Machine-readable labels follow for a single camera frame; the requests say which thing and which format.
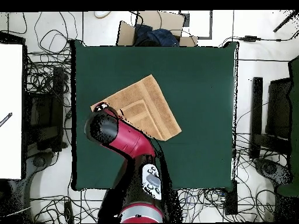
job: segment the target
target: folded towel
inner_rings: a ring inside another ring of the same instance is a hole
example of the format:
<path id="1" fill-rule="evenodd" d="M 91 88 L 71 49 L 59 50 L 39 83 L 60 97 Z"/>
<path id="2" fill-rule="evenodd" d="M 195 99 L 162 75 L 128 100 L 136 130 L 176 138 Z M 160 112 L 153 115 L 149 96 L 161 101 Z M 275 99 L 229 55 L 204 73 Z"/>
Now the folded towel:
<path id="1" fill-rule="evenodd" d="M 124 121 L 157 140 L 166 141 L 182 131 L 152 75 L 100 102 L 107 103 Z"/>

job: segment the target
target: white shoe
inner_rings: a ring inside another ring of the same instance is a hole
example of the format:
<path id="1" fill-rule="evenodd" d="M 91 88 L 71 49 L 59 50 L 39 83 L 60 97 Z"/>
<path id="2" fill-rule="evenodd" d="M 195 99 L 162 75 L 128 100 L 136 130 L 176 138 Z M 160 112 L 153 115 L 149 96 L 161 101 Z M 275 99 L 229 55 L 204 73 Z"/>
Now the white shoe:
<path id="1" fill-rule="evenodd" d="M 95 16 L 97 18 L 104 18 L 106 17 L 111 11 L 95 11 Z"/>

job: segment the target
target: power adapter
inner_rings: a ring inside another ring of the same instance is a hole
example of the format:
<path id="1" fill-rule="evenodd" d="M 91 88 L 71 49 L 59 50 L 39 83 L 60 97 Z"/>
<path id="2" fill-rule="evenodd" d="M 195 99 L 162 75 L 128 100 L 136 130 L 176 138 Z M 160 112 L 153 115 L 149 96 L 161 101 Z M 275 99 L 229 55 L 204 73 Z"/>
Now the power adapter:
<path id="1" fill-rule="evenodd" d="M 72 212 L 72 202 L 67 201 L 64 203 L 64 216 L 67 224 L 74 224 L 74 214 Z"/>
<path id="2" fill-rule="evenodd" d="M 245 42 L 256 42 L 257 40 L 260 40 L 260 38 L 258 38 L 257 36 L 245 35 L 245 37 L 240 38 L 240 40 Z"/>
<path id="3" fill-rule="evenodd" d="M 225 193 L 225 204 L 224 212 L 226 215 L 237 215 L 238 214 L 238 192 L 237 182 L 232 180 L 232 191 Z"/>

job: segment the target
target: green cloth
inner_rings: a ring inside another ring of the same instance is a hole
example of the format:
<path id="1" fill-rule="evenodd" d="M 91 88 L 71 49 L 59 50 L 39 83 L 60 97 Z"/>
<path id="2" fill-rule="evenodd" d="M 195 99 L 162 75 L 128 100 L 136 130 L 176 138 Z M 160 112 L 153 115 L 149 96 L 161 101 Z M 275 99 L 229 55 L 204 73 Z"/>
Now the green cloth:
<path id="1" fill-rule="evenodd" d="M 75 188 L 111 188 L 123 163 L 86 138 L 90 106 L 150 74 L 182 129 L 161 142 L 173 187 L 230 187 L 236 47 L 84 47 L 76 41 Z"/>
<path id="2" fill-rule="evenodd" d="M 291 184 L 281 185 L 277 192 L 287 197 L 299 197 L 299 57 L 288 63 L 293 87 L 290 92 L 291 100 L 291 172 L 294 176 Z"/>

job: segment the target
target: cardboard box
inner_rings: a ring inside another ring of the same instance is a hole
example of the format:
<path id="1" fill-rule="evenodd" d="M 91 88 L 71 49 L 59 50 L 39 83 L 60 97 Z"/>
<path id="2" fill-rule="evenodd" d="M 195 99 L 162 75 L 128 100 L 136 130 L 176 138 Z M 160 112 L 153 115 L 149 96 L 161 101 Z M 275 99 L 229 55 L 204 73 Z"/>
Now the cardboard box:
<path id="1" fill-rule="evenodd" d="M 197 36 L 181 37 L 185 19 L 183 15 L 161 11 L 158 13 L 155 10 L 139 11 L 138 13 L 143 18 L 143 24 L 151 26 L 153 30 L 159 29 L 160 26 L 162 29 L 171 30 L 171 33 L 179 41 L 181 47 L 194 47 L 195 44 L 197 44 Z M 140 17 L 137 19 L 137 24 L 141 24 Z M 132 27 L 124 21 L 121 21 L 116 45 L 132 46 L 134 44 L 134 31 L 135 27 Z"/>

